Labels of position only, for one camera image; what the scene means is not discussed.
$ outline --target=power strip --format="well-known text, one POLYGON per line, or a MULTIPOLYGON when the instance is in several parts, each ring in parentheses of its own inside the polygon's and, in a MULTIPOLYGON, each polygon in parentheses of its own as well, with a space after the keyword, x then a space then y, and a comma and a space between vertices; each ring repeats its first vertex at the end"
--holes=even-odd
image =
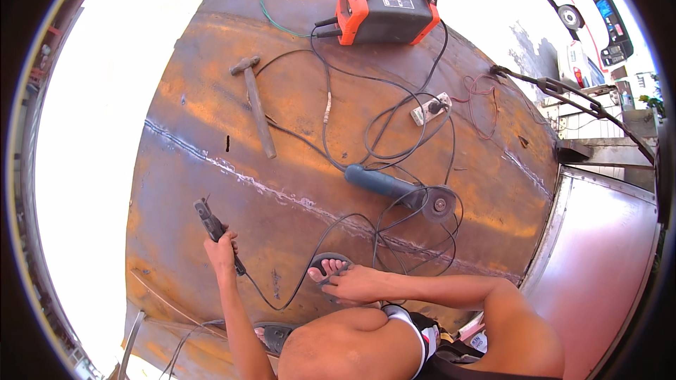
POLYGON ((432 102, 439 102, 441 101, 444 105, 448 105, 448 111, 451 110, 451 106, 453 105, 451 103, 451 98, 448 96, 446 93, 441 93, 440 95, 437 96, 437 99, 433 98, 432 100, 429 100, 427 103, 422 104, 422 110, 420 109, 420 106, 416 103, 416 107, 411 110, 411 117, 413 118, 413 121, 421 127, 423 125, 423 112, 425 112, 425 122, 429 122, 435 117, 439 116, 442 114, 442 112, 445 110, 445 108, 442 108, 437 114, 431 113, 429 111, 429 105, 432 104, 432 102))

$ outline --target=welding machine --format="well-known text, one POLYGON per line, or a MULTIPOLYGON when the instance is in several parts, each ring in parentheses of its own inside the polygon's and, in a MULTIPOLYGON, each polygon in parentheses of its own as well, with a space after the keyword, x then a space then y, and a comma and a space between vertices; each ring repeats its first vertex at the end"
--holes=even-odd
POLYGON ((343 46, 357 43, 418 44, 439 23, 437 0, 338 0, 335 16, 315 23, 334 24, 318 38, 338 37, 343 46))

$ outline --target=car tire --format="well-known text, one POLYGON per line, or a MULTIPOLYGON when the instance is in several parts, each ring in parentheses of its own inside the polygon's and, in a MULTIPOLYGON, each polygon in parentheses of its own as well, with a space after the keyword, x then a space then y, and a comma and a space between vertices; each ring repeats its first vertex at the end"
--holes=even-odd
POLYGON ((585 21, 582 19, 579 11, 569 4, 564 4, 559 6, 557 9, 558 17, 561 18, 561 22, 569 30, 579 30, 585 26, 585 21))

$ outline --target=flip-flop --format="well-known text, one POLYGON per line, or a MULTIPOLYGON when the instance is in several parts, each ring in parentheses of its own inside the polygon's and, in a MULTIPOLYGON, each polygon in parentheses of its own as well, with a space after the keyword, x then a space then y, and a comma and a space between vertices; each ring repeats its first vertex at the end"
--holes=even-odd
POLYGON ((264 330, 263 336, 265 336, 265 346, 267 351, 275 356, 279 356, 282 353, 282 347, 284 342, 287 341, 287 338, 302 325, 292 325, 290 323, 275 323, 272 321, 262 321, 261 323, 256 323, 253 325, 254 329, 262 327, 264 330))
MULTIPOLYGON (((347 270, 348 267, 350 267, 350 265, 354 264, 351 259, 349 259, 348 257, 345 257, 344 255, 339 254, 337 252, 323 252, 321 254, 317 254, 316 256, 314 256, 314 258, 312 258, 312 264, 310 264, 310 267, 318 268, 319 271, 322 273, 322 275, 326 276, 326 270, 322 266, 322 260, 331 260, 331 259, 341 260, 341 261, 347 263, 346 265, 343 265, 341 268, 339 268, 338 271, 333 274, 333 276, 340 275, 341 272, 347 270)), ((330 284, 330 281, 328 279, 329 279, 329 277, 325 278, 324 280, 322 280, 320 282, 317 282, 317 287, 321 290, 322 286, 330 284)), ((329 293, 325 293, 324 297, 329 302, 332 302, 334 304, 338 303, 338 298, 329 294, 329 293)))

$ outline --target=wooden hammer handle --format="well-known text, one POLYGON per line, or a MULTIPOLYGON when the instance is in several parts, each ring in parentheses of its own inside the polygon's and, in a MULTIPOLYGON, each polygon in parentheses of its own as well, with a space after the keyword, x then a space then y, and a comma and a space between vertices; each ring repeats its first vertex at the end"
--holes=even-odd
POLYGON ((249 90, 249 102, 251 103, 251 112, 253 118, 256 120, 256 130, 258 131, 258 138, 263 144, 263 150, 268 158, 275 158, 277 151, 275 150, 275 143, 270 134, 270 127, 265 119, 265 112, 263 105, 260 102, 260 95, 258 94, 258 86, 256 85, 256 77, 254 71, 250 67, 244 70, 244 80, 247 83, 247 90, 249 90))

